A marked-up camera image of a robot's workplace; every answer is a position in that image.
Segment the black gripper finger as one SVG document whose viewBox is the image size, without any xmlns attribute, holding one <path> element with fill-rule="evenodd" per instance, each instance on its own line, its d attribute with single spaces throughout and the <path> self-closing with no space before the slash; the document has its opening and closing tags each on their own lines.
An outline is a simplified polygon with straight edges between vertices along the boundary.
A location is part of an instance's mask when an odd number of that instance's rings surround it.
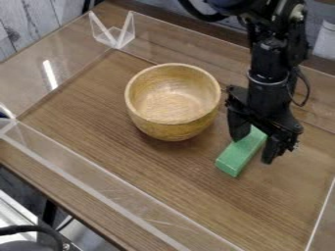
<svg viewBox="0 0 335 251">
<path fill-rule="evenodd" d="M 229 134 L 233 141 L 240 141 L 251 132 L 251 123 L 235 111 L 228 111 Z"/>
<path fill-rule="evenodd" d="M 261 152 L 261 162 L 271 165 L 275 158 L 281 156 L 288 148 L 289 137 L 284 134 L 272 134 L 267 137 Z"/>
</svg>

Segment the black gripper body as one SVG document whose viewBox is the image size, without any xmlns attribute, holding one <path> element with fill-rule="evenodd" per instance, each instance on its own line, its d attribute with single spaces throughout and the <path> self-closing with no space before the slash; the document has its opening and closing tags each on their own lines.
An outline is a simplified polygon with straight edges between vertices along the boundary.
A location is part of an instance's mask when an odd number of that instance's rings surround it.
<svg viewBox="0 0 335 251">
<path fill-rule="evenodd" d="M 299 142 L 303 128 L 291 111 L 297 75 L 284 71 L 279 78 L 265 78 L 247 72 L 248 86 L 229 85 L 225 106 L 248 120 L 267 137 L 284 134 L 289 137 L 287 150 Z"/>
</svg>

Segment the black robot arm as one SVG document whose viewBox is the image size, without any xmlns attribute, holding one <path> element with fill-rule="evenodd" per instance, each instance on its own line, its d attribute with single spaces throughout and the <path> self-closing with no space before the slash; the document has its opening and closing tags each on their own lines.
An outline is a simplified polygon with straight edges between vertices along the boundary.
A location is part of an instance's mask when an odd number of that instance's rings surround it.
<svg viewBox="0 0 335 251">
<path fill-rule="evenodd" d="M 236 16 L 245 23 L 251 62 L 248 86 L 227 88 L 231 138 L 244 139 L 257 128 L 267 134 L 261 162 L 292 151 L 303 132 L 291 106 L 297 83 L 305 81 L 300 64 L 307 58 L 305 3 L 303 0 L 208 0 L 223 16 Z"/>
</svg>

